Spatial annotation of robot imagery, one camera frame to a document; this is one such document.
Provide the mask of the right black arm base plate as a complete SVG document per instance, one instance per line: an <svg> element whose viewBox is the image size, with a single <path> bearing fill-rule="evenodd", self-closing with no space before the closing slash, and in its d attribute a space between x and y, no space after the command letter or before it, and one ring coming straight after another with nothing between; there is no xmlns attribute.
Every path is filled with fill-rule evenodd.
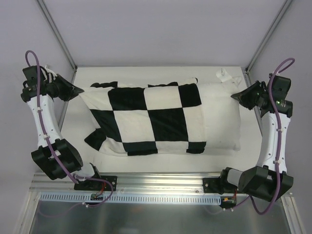
<svg viewBox="0 0 312 234"><path fill-rule="evenodd" d="M216 193L216 194L242 194L238 190L238 186L230 183L226 179L221 179L220 177L205 177L202 179L202 187L204 193Z"/></svg>

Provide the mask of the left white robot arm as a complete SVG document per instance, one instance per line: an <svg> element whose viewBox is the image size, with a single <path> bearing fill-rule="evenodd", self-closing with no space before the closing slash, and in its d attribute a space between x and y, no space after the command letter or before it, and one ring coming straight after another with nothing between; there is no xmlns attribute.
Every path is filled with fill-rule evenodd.
<svg viewBox="0 0 312 234"><path fill-rule="evenodd" d="M30 66L21 98L30 107L37 129L38 149L31 153L33 161L51 179L69 177L74 183L85 179L90 190L101 187L102 179L92 163L83 162L78 150L61 135L54 110L54 99L70 101L84 90L44 67Z"/></svg>

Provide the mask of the black white checkered pillowcase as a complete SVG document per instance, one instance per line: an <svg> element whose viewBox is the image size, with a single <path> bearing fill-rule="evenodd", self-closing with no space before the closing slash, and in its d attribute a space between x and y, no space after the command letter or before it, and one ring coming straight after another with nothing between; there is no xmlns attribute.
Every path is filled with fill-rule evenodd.
<svg viewBox="0 0 312 234"><path fill-rule="evenodd" d="M80 94L95 129L85 142L103 154L201 154L207 138L198 80L133 86L94 83Z"/></svg>

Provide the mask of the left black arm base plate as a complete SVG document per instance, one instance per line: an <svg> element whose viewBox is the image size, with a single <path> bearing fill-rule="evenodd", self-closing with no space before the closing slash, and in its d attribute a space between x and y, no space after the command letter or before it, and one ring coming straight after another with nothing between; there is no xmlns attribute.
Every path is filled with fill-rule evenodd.
<svg viewBox="0 0 312 234"><path fill-rule="evenodd" d="M87 178L74 185L76 191L116 191L117 176L101 175L100 178Z"/></svg>

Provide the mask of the white pillow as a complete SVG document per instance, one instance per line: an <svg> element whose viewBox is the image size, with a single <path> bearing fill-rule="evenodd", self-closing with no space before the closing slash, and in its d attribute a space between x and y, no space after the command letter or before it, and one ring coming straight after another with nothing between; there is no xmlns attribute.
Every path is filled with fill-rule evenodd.
<svg viewBox="0 0 312 234"><path fill-rule="evenodd" d="M239 91L242 77L231 76L225 68L215 76L218 82L197 86L204 114L206 148L239 151L241 117L239 103L232 95Z"/></svg>

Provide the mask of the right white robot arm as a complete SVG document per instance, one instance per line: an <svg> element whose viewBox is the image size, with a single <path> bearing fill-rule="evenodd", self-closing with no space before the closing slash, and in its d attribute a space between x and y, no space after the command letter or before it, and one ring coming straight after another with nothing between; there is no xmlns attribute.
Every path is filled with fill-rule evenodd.
<svg viewBox="0 0 312 234"><path fill-rule="evenodd" d="M265 201L278 200L293 186L285 161L286 136L293 114L293 103L286 100L291 80L270 75L269 83L257 81L231 97L245 108L260 109L262 141L257 164L240 171L227 167L218 186L222 193L238 189Z"/></svg>

